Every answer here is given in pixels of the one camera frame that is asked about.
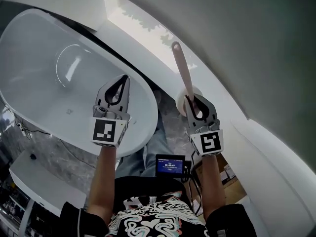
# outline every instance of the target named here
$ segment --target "pink brush handle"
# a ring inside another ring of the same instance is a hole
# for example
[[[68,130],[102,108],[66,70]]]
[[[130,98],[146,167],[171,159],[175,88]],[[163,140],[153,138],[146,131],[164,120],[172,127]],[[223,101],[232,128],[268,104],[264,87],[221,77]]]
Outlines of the pink brush handle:
[[[180,43],[175,41],[174,43],[172,43],[171,49],[173,52],[174,59],[176,60],[180,75],[187,89],[189,98],[191,101],[193,101],[194,93],[193,93],[193,87],[192,87],[192,82],[191,82],[191,76],[190,76],[188,64],[187,64],[186,58],[184,57],[184,53],[182,51]]]

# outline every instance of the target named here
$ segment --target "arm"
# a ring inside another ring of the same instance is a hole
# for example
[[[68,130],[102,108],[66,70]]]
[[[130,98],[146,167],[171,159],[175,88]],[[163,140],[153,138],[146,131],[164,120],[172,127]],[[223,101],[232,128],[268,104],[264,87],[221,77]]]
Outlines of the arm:
[[[102,147],[92,180],[87,212],[101,217],[108,225],[114,204],[116,148]]]
[[[216,156],[203,157],[202,203],[204,219],[226,203]]]

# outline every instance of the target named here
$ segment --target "jeans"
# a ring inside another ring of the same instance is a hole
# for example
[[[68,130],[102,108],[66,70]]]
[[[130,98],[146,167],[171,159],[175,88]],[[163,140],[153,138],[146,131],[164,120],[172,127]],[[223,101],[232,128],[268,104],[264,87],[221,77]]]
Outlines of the jeans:
[[[173,155],[167,145],[161,113],[158,112],[158,122],[155,133],[146,145],[147,154],[144,162],[144,148],[134,154],[122,157],[115,172],[115,178],[123,176],[156,176],[156,155]]]

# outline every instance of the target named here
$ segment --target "freestanding bathtub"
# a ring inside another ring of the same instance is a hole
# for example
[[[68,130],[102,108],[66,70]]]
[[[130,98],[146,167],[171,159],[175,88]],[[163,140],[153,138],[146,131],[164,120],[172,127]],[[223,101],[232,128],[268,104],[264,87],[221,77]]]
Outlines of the freestanding bathtub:
[[[0,95],[19,116],[54,136],[98,155],[88,139],[97,92],[111,78],[131,78],[132,120],[117,156],[141,149],[157,124],[157,104],[145,80],[122,61],[49,14],[17,15],[0,39]]]

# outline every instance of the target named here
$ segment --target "digital display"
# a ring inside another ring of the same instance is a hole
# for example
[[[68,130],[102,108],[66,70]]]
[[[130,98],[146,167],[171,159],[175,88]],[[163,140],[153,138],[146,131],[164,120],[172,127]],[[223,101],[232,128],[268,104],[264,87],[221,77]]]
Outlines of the digital display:
[[[165,173],[182,174],[182,160],[158,159],[157,171]]]

